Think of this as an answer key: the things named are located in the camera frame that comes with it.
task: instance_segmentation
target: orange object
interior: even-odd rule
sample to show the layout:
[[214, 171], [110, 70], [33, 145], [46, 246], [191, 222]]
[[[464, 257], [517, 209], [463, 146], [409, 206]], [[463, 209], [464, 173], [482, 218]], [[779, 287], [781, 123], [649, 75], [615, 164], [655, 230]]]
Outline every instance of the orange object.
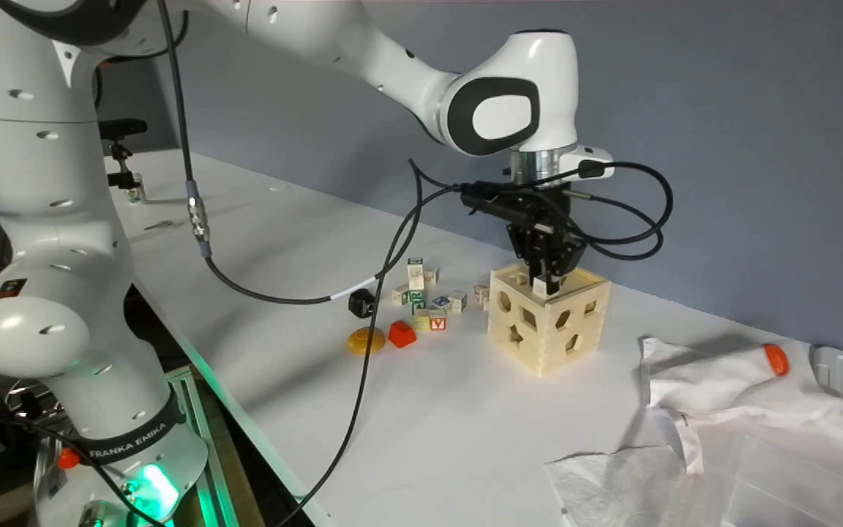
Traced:
[[55, 464], [60, 471], [71, 471], [74, 467], [78, 467], [78, 454], [74, 449], [60, 449]]
[[415, 338], [415, 332], [413, 332], [409, 323], [394, 319], [394, 323], [388, 326], [388, 344], [393, 344], [394, 348], [406, 348], [406, 347], [413, 347], [415, 341], [419, 341], [419, 338]]
[[791, 372], [791, 357], [775, 344], [764, 344], [764, 351], [775, 378], [783, 378]]
[[371, 332], [371, 341], [369, 341], [369, 332], [366, 328], [358, 328], [347, 341], [344, 341], [344, 348], [350, 354], [366, 354], [366, 344], [369, 344], [369, 354], [380, 351], [385, 347], [385, 334], [382, 332]]

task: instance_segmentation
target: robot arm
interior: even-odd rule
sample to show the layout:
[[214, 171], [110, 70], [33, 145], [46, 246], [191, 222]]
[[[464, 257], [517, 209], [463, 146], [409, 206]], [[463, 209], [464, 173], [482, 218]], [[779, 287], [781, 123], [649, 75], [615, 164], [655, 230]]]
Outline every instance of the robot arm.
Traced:
[[[46, 38], [106, 57], [147, 45], [163, 50], [153, 0], [46, 4], [52, 7], [28, 9], [0, 0], [0, 9]], [[574, 173], [574, 183], [583, 178], [576, 176], [583, 161], [611, 161], [609, 152], [589, 149], [576, 137], [576, 50], [564, 34], [517, 34], [482, 64], [453, 77], [380, 34], [360, 0], [176, 0], [176, 7], [214, 16], [255, 41], [363, 79], [409, 110], [431, 137], [457, 152], [513, 152], [508, 173], [517, 184], [558, 173]], [[543, 196], [527, 203], [501, 195], [464, 196], [464, 206], [507, 221], [513, 250], [529, 268], [532, 290], [540, 297], [558, 290], [584, 250], [584, 241], [567, 230], [549, 230], [554, 214], [571, 211], [564, 187], [564, 183], [543, 184]]]

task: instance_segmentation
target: wooden cube with holes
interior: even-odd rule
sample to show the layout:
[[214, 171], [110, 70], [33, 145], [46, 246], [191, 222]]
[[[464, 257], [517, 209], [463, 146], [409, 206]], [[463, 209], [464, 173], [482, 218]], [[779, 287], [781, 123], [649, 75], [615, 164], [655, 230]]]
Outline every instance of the wooden cube with holes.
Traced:
[[535, 300], [520, 268], [494, 269], [488, 278], [488, 344], [535, 375], [590, 354], [599, 344], [609, 282], [574, 269], [561, 290]]

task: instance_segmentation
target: small cube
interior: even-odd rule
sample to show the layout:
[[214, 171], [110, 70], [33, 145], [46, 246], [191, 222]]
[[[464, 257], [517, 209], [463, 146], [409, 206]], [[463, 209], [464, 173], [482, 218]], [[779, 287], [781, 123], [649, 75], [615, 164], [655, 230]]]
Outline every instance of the small cube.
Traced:
[[409, 323], [394, 319], [394, 323], [388, 326], [388, 344], [393, 344], [394, 348], [406, 348], [406, 347], [413, 347], [415, 341], [419, 341], [419, 334], [413, 332]]
[[423, 260], [420, 257], [409, 257], [403, 265], [403, 277], [406, 277], [409, 290], [423, 293]]
[[419, 290], [409, 290], [409, 293], [403, 297], [403, 304], [406, 304], [413, 313], [428, 310], [428, 297], [423, 297], [423, 290], [420, 290], [420, 293], [419, 293]]
[[394, 287], [394, 290], [388, 293], [388, 304], [393, 304], [393, 309], [403, 309], [403, 297], [406, 297], [406, 290], [409, 290], [409, 287], [403, 287], [403, 284]]
[[431, 316], [428, 316], [428, 310], [413, 313], [413, 326], [415, 326], [419, 334], [431, 334]]
[[463, 290], [447, 297], [451, 313], [463, 313], [469, 309], [469, 297]]
[[441, 269], [423, 269], [423, 287], [434, 290], [441, 282]]
[[476, 284], [470, 301], [485, 310], [488, 309], [488, 287]]
[[431, 316], [431, 319], [428, 319], [428, 328], [431, 328], [431, 332], [447, 332], [447, 319], [445, 319], [445, 316]]
[[431, 310], [441, 310], [441, 309], [451, 309], [451, 300], [447, 297], [435, 297], [435, 300], [431, 300], [431, 304], [428, 304]]

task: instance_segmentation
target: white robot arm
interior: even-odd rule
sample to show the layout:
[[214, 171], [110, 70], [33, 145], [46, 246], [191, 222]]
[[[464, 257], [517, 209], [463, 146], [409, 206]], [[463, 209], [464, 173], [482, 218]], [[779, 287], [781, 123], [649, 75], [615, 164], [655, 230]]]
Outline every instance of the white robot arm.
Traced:
[[[517, 34], [470, 75], [451, 77], [385, 38], [358, 0], [173, 7], [366, 79], [451, 149], [508, 149], [517, 183], [609, 158], [576, 145], [576, 53], [561, 34]], [[167, 522], [199, 477], [204, 445], [122, 319], [134, 272], [101, 183], [91, 75], [107, 57], [163, 50], [161, 36], [156, 0], [0, 0], [0, 227], [15, 250], [0, 272], [0, 375], [40, 378], [119, 483], [148, 470], [163, 476], [176, 493], [153, 511], [156, 522]], [[508, 238], [546, 284], [579, 255], [574, 241], [532, 227], [508, 227]], [[40, 525], [78, 525], [91, 508], [119, 508], [84, 470], [37, 498]]]
[[[157, 17], [148, 4], [0, 0], [0, 9], [46, 38], [110, 57], [132, 45], [163, 47], [161, 34], [148, 34]], [[380, 34], [360, 0], [176, 0], [173, 7], [214, 13], [255, 41], [363, 79], [409, 110], [435, 142], [457, 152], [513, 152], [517, 178], [609, 161], [606, 152], [576, 145], [576, 50], [564, 34], [517, 34], [482, 64], [453, 77]]]

